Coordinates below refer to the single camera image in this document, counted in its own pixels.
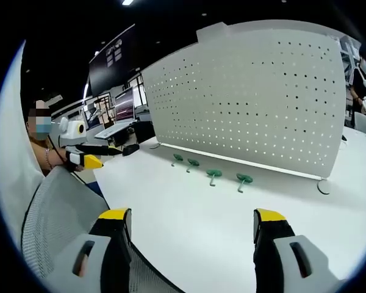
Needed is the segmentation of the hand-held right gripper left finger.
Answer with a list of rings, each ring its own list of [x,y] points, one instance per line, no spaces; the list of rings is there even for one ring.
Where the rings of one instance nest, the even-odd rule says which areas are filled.
[[[90,232],[68,244],[46,277],[53,292],[127,292],[131,252],[131,209],[109,209]]]

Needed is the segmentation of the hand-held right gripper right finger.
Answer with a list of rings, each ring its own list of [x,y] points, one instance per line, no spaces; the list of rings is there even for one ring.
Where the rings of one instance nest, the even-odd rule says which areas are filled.
[[[257,292],[336,292],[343,283],[328,257],[276,211],[254,210],[253,244]]]

